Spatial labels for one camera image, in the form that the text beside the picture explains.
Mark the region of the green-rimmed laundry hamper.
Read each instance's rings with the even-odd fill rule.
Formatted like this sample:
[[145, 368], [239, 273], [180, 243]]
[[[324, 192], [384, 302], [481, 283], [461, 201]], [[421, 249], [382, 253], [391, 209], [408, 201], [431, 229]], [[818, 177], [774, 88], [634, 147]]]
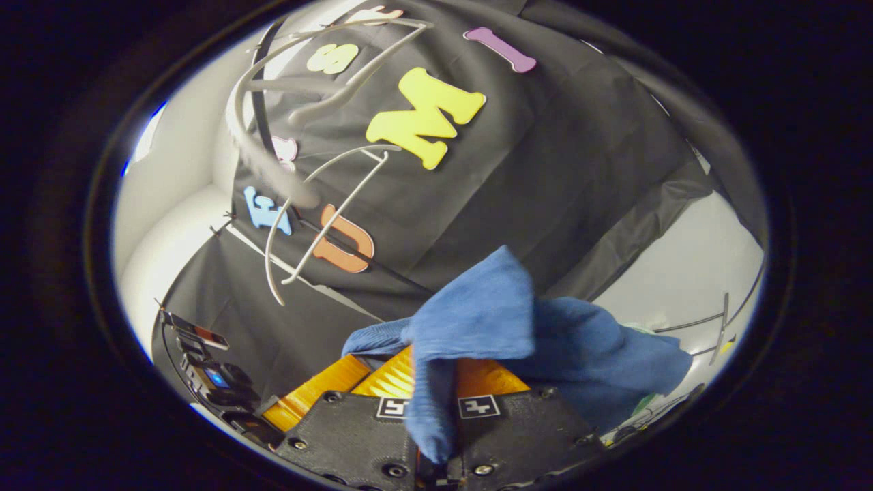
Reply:
[[[690, 321], [690, 323], [676, 326], [668, 326], [666, 323], [645, 325], [638, 321], [625, 321], [623, 326], [641, 333], [647, 333], [651, 336], [662, 336], [664, 333], [698, 326], [708, 323], [708, 321], [720, 319], [721, 317], [722, 314], [714, 314], [705, 317], [704, 319]], [[639, 401], [628, 420], [607, 432], [600, 438], [600, 441], [607, 448], [619, 445], [623, 439], [627, 439], [636, 433], [645, 431], [649, 426], [658, 421], [658, 419], [661, 419], [661, 417], [667, 416], [671, 411], [679, 409], [686, 402], [695, 400], [706, 388], [708, 388], [707, 381], [698, 381], [686, 393], [680, 393], [679, 395], [673, 395], [672, 397], [665, 397], [663, 394], [658, 393], [649, 394]]]

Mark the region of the blue knitted garment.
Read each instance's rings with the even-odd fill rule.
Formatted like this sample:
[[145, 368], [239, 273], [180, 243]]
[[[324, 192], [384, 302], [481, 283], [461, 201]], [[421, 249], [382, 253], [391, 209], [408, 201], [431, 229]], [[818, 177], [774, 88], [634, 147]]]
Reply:
[[673, 392], [693, 362], [679, 339], [621, 325], [605, 308], [537, 298], [532, 277], [505, 246], [411, 317], [356, 330], [341, 353], [395, 355], [406, 347], [414, 367], [406, 429], [437, 465], [455, 445], [449, 405], [459, 359], [499, 361], [533, 387], [555, 387], [599, 434], [629, 419], [643, 398]]

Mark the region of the black backdrop cloth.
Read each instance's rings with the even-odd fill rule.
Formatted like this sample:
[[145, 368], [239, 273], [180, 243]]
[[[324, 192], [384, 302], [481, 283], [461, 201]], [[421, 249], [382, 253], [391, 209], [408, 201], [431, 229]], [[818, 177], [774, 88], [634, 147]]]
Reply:
[[[236, 233], [212, 237], [181, 271], [166, 307], [226, 336], [224, 356], [263, 397], [290, 389], [358, 327], [411, 317], [464, 271], [508, 246], [538, 295], [573, 296], [595, 244], [653, 192], [696, 165], [642, 84], [590, 46], [531, 18], [528, 0], [387, 0], [434, 23], [388, 59], [346, 105], [291, 125], [321, 94], [265, 92], [273, 146], [297, 144], [302, 178], [340, 153], [395, 144], [275, 301], [263, 250], [283, 198], [238, 164]], [[309, 38], [266, 65], [268, 80], [345, 82], [413, 31], [356, 25]], [[375, 165], [354, 153], [312, 181], [315, 208], [290, 207], [274, 237], [276, 280]]]

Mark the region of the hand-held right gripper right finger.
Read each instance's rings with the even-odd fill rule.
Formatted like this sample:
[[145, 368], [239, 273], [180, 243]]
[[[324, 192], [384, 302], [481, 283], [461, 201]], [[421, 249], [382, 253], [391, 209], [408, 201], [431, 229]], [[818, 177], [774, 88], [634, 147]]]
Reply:
[[555, 387], [530, 388], [498, 361], [456, 364], [456, 491], [517, 491], [592, 467], [606, 451]]

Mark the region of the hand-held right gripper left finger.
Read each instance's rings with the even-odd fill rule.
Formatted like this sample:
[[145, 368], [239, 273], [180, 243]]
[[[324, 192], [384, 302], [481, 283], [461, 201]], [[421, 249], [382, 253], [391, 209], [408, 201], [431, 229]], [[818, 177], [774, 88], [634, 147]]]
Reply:
[[351, 391], [325, 392], [299, 423], [283, 432], [275, 451], [350, 488], [415, 491], [418, 449], [404, 425], [413, 392], [411, 348], [371, 369]]

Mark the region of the black clothes rack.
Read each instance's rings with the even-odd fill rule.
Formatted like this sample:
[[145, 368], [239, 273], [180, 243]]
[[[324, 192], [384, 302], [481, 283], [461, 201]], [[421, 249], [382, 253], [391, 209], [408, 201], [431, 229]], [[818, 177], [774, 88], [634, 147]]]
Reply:
[[[768, 260], [764, 198], [750, 156], [711, 100], [651, 48], [564, 0], [528, 2], [536, 3], [533, 20], [570, 34], [640, 82], [698, 165], [680, 170], [679, 187], [653, 192], [604, 234], [586, 262], [589, 270], [569, 277], [576, 294], [563, 297], [598, 303], [621, 323], [676, 326], [722, 314], [663, 336], [680, 339], [697, 366], [727, 364], [752, 331]], [[294, 32], [365, 19], [368, 26], [387, 24], [400, 14], [387, 12], [386, 4], [364, 0], [342, 7], [336, 19], [311, 28], [283, 21], [265, 47], [273, 53]], [[256, 62], [268, 54], [258, 52]], [[275, 152], [265, 92], [272, 91], [244, 94], [246, 129], [281, 165], [295, 168], [296, 143], [284, 143], [286, 155]]]

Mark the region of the white clothes hanger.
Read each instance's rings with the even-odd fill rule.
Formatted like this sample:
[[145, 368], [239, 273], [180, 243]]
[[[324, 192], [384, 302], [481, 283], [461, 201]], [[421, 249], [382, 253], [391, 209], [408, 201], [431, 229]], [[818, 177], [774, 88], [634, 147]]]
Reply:
[[[308, 261], [310, 260], [312, 255], [314, 255], [314, 251], [317, 248], [318, 243], [321, 242], [321, 240], [324, 239], [325, 236], [327, 236], [327, 234], [330, 232], [331, 228], [333, 228], [334, 224], [336, 223], [336, 220], [339, 220], [339, 218], [342, 218], [343, 212], [346, 211], [347, 208], [349, 208], [349, 205], [352, 204], [353, 200], [355, 200], [356, 196], [358, 196], [358, 194], [363, 190], [364, 186], [369, 182], [369, 180], [371, 180], [380, 171], [380, 169], [387, 163], [387, 161], [389, 161], [389, 153], [390, 152], [400, 152], [400, 151], [402, 151], [402, 148], [395, 145], [395, 144], [365, 145], [365, 146], [362, 146], [359, 148], [355, 148], [355, 149], [346, 151], [344, 153], [340, 153], [340, 155], [337, 155], [335, 158], [328, 160], [327, 162], [325, 162], [324, 164], [322, 164], [321, 166], [316, 168], [316, 170], [312, 171], [312, 173], [309, 174], [308, 177], [306, 177], [306, 179], [304, 180], [304, 184], [309, 184], [310, 181], [314, 180], [315, 177], [318, 177], [318, 175], [321, 174], [321, 172], [327, 170], [329, 167], [333, 166], [334, 164], [337, 164], [337, 162], [340, 162], [341, 160], [343, 160], [345, 158], [349, 158], [349, 156], [353, 155], [354, 153], [364, 153], [364, 155], [368, 156], [369, 158], [371, 158], [375, 161], [375, 165], [372, 168], [372, 170], [369, 171], [368, 174], [365, 177], [363, 177], [361, 181], [359, 181], [359, 183], [357, 184], [355, 189], [353, 189], [353, 191], [347, 196], [346, 200], [342, 203], [342, 205], [340, 205], [340, 207], [336, 209], [334, 214], [327, 221], [327, 224], [324, 226], [324, 228], [321, 229], [321, 231], [315, 237], [314, 242], [312, 242], [312, 245], [309, 246], [308, 251], [306, 251], [305, 254], [302, 256], [301, 261], [299, 261], [299, 264], [297, 264], [296, 267], [293, 268], [292, 275], [289, 278], [287, 278], [286, 280], [283, 280], [283, 282], [282, 282], [283, 284], [290, 284], [290, 283], [296, 282], [296, 280], [300, 276], [303, 268], [305, 267], [306, 264], [308, 264]], [[284, 302], [284, 299], [280, 295], [280, 291], [278, 291], [278, 287], [275, 283], [275, 280], [273, 278], [273, 273], [271, 270], [271, 262], [272, 262], [271, 251], [272, 251], [275, 233], [276, 233], [276, 230], [278, 229], [279, 223], [280, 223], [280, 217], [276, 217], [276, 219], [274, 220], [274, 223], [272, 224], [272, 227], [269, 230], [269, 233], [268, 233], [268, 236], [266, 239], [265, 249], [264, 249], [264, 260], [265, 260], [266, 282], [268, 283], [268, 286], [270, 287], [271, 293], [272, 293], [273, 297], [275, 298], [275, 300], [278, 302], [278, 304], [283, 306], [284, 304], [286, 304], [286, 302]]]
[[371, 59], [368, 64], [351, 76], [345, 82], [319, 82], [315, 78], [294, 78], [293, 80], [256, 80], [255, 74], [261, 71], [269, 61], [278, 55], [299, 46], [309, 38], [315, 38], [329, 32], [349, 29], [356, 25], [367, 25], [369, 20], [358, 20], [346, 24], [334, 25], [321, 30], [294, 32], [290, 41], [269, 53], [264, 59], [256, 62], [248, 71], [238, 78], [231, 89], [225, 109], [225, 121], [232, 140], [238, 148], [243, 163], [252, 169], [257, 177], [274, 190], [280, 198], [290, 199], [292, 204], [303, 208], [313, 208], [321, 199], [314, 186], [305, 183], [297, 174], [295, 168], [285, 168], [278, 158], [256, 141], [256, 138], [246, 129], [243, 118], [243, 98], [246, 93], [273, 91], [281, 93], [306, 92], [323, 95], [319, 102], [303, 106], [292, 112], [288, 121], [291, 125], [303, 125], [311, 120], [318, 120], [338, 111], [365, 85], [379, 68], [422, 33], [434, 28], [434, 23], [418, 19], [395, 18], [387, 20], [387, 24], [409, 26], [413, 31], [401, 40], [385, 48], [383, 52]]

